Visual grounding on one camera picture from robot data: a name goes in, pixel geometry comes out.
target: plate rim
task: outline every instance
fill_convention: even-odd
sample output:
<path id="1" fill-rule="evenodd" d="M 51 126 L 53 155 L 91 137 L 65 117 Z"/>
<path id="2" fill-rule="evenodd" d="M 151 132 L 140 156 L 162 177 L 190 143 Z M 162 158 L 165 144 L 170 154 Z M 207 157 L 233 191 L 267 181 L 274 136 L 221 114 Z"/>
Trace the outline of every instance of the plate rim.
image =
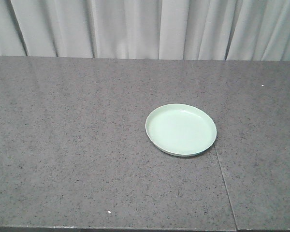
<path id="1" fill-rule="evenodd" d="M 214 136 L 213 141 L 210 143 L 209 146 L 206 147 L 206 149 L 204 149 L 203 151 L 200 151 L 200 152 L 198 152 L 198 153 L 179 154 L 179 153 L 174 153 L 174 152 L 171 152 L 171 151 L 164 150 L 163 148 L 159 147 L 159 146 L 158 146 L 158 145 L 157 145 L 157 144 L 152 140 L 152 138 L 149 136 L 149 132 L 147 131 L 148 120 L 149 120 L 150 116 L 151 116 L 155 111 L 159 110 L 160 108 L 162 108 L 162 107 L 167 107 L 167 106 L 170 106 L 170 105 L 184 105 L 184 106 L 188 106 L 188 107 L 195 108 L 195 109 L 201 111 L 203 114 L 205 114 L 205 115 L 210 119 L 211 123 L 214 125 L 215 136 Z M 197 107 L 195 107 L 195 106 L 187 105 L 187 104 L 182 104 L 182 103 L 170 103 L 170 104 L 165 104 L 165 105 L 159 106 L 159 107 L 157 107 L 156 109 L 154 109 L 153 111 L 151 111 L 151 112 L 149 113 L 149 115 L 147 116 L 146 121 L 145 121 L 145 131 L 146 131 L 146 134 L 147 134 L 148 138 L 149 138 L 150 141 L 155 145 L 155 147 L 157 147 L 159 150 L 161 150 L 161 151 L 163 151 L 163 152 L 165 152 L 165 153 L 167 153 L 167 154 L 169 154 L 169 155 L 173 155 L 173 156 L 177 156 L 177 157 L 190 157 L 190 156 L 196 156 L 196 155 L 199 155 L 199 154 L 203 153 L 204 151 L 206 151 L 207 149 L 209 149 L 209 148 L 214 144 L 214 142 L 215 142 L 215 140 L 216 140 L 216 138 L 217 138 L 217 128 L 216 128 L 216 125 L 215 125 L 213 119 L 212 119 L 212 118 L 211 118 L 211 117 L 210 117 L 206 112 L 204 112 L 203 110 L 201 110 L 201 109 L 199 109 L 199 108 L 197 108 Z"/>

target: white curtain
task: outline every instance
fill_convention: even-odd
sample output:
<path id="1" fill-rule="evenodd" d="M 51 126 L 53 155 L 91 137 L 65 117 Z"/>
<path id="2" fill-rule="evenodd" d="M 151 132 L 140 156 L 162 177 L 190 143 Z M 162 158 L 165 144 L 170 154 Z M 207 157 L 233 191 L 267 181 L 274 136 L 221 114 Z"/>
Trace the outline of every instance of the white curtain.
<path id="1" fill-rule="evenodd" d="M 290 0 L 0 0 L 0 56 L 290 60 Z"/>

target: round plate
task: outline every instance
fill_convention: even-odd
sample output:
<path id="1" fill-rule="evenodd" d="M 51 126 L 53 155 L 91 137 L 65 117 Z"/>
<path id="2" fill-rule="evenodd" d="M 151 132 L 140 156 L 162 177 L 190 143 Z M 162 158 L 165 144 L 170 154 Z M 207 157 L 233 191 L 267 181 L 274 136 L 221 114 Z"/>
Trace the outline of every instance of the round plate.
<path id="1" fill-rule="evenodd" d="M 184 104 L 155 109 L 146 119 L 146 133 L 160 150 L 174 156 L 194 156 L 208 149 L 217 130 L 202 110 Z"/>

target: plate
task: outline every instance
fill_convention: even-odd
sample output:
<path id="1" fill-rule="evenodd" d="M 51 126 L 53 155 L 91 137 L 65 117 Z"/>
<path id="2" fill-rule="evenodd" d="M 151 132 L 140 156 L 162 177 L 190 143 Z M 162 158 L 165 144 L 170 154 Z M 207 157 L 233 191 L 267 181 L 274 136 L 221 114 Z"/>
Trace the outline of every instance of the plate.
<path id="1" fill-rule="evenodd" d="M 149 114 L 146 133 L 160 150 L 174 156 L 194 156 L 208 149 L 217 130 L 202 110 L 185 104 L 168 104 Z"/>

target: table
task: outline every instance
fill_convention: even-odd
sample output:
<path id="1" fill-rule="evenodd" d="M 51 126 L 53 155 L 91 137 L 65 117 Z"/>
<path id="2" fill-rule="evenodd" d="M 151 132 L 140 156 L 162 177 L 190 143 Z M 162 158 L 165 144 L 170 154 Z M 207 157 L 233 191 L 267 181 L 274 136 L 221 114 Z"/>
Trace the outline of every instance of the table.
<path id="1" fill-rule="evenodd" d="M 178 158 L 145 120 L 196 106 Z M 290 62 L 0 57 L 1 231 L 290 231 Z"/>

